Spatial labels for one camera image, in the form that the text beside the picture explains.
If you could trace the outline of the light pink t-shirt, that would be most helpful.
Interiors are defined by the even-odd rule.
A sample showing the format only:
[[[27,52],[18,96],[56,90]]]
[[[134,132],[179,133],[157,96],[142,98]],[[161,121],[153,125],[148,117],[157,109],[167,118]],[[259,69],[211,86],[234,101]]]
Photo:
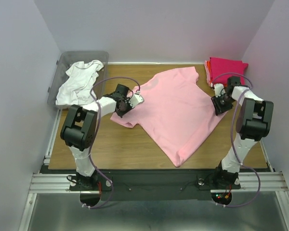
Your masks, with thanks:
[[[127,128],[140,125],[176,166],[181,166],[214,131],[224,114],[216,115],[211,97],[198,85],[194,67],[167,70],[141,85],[144,102],[111,120]]]

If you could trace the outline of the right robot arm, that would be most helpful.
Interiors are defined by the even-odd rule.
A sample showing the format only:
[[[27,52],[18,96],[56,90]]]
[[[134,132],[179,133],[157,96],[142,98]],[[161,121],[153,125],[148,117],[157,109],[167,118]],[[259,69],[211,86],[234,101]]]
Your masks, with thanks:
[[[212,82],[215,95],[211,98],[215,114],[222,115],[231,109],[231,148],[212,175],[213,185],[222,188],[239,184],[238,174],[251,148],[269,134],[274,103],[252,92],[252,85],[244,85],[242,74],[227,73],[226,84]]]

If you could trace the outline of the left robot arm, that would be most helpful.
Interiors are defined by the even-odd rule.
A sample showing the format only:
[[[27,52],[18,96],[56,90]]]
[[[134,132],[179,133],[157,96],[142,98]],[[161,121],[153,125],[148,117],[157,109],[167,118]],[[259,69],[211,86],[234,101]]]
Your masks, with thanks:
[[[134,94],[127,86],[118,84],[115,91],[84,106],[70,106],[60,132],[60,138],[69,147],[76,164],[75,177],[68,177],[71,186],[94,189],[96,167],[91,161],[91,148],[97,136],[101,118],[116,113],[123,117],[143,102],[141,95]]]

